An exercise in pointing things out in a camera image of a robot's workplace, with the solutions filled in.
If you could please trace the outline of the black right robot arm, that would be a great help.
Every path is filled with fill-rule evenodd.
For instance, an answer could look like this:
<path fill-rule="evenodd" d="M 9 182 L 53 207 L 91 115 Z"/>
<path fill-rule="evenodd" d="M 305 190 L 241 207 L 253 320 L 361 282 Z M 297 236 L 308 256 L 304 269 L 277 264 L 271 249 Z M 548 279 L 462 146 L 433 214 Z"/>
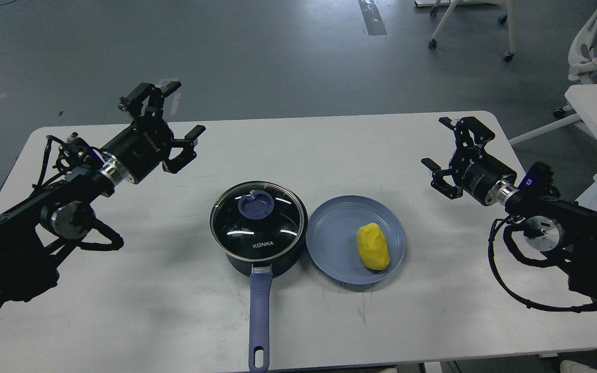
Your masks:
<path fill-rule="evenodd" d="M 431 171 L 431 187 L 450 200 L 469 194 L 484 206 L 502 205 L 507 217 L 490 227 L 488 262 L 495 280 L 514 300 L 529 309 L 548 312 L 597 311 L 597 211 L 561 199 L 549 165 L 536 162 L 516 185 L 517 173 L 484 147 L 495 133 L 475 117 L 439 118 L 454 134 L 456 149 L 448 167 L 422 159 Z M 578 306 L 557 307 L 533 302 L 512 291 L 495 262 L 494 242 L 502 232 L 505 247 L 521 264 L 556 267 L 567 285 L 591 299 Z"/>

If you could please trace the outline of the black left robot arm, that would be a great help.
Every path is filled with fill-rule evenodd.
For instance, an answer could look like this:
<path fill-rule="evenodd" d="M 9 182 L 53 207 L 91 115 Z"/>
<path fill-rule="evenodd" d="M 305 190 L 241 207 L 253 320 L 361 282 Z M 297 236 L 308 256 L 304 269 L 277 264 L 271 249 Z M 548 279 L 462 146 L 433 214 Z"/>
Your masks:
<path fill-rule="evenodd" d="M 47 136 L 41 171 L 30 195 L 0 214 L 0 307 L 29 302 L 59 282 L 59 265 L 76 248 L 117 251 L 121 235 L 99 220 L 92 202 L 110 197 L 123 182 L 139 184 L 155 168 L 176 174 L 197 156 L 195 126 L 176 139 L 164 120 L 164 101 L 181 87 L 140 83 L 119 100 L 131 117 L 104 146 L 92 147 L 77 134 Z"/>

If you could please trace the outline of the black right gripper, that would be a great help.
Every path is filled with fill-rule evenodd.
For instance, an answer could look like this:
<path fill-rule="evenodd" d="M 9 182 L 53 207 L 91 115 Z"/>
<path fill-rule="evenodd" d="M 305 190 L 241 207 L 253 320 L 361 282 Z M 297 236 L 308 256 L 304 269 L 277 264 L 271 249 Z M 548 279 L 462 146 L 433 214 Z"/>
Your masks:
<path fill-rule="evenodd" d="M 495 204 L 493 195 L 500 180 L 514 184 L 517 179 L 514 170 L 484 149 L 488 142 L 495 139 L 495 132 L 476 117 L 462 117 L 459 120 L 441 117 L 438 122 L 453 131 L 456 150 L 449 169 L 442 169 L 433 159 L 421 159 L 421 163 L 431 172 L 431 187 L 450 200 L 462 197 L 463 189 L 481 205 Z M 446 176 L 452 176 L 455 185 L 446 182 Z"/>

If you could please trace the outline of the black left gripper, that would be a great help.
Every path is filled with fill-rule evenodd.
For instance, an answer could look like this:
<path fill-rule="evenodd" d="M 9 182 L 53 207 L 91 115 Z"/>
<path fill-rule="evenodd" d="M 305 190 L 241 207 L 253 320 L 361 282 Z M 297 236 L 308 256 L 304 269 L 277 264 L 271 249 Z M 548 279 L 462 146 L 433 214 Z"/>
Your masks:
<path fill-rule="evenodd" d="M 181 86 L 178 81 L 161 87 L 140 83 L 131 93 L 119 98 L 118 109 L 130 116 L 131 123 L 101 150 L 126 168 L 128 182 L 139 184 L 160 163 L 164 172 L 176 174 L 197 157 L 197 139 L 206 127 L 195 125 L 185 137 L 174 139 L 173 131 L 164 120 L 164 102 Z M 179 148 L 180 153 L 170 159 L 171 149 Z"/>

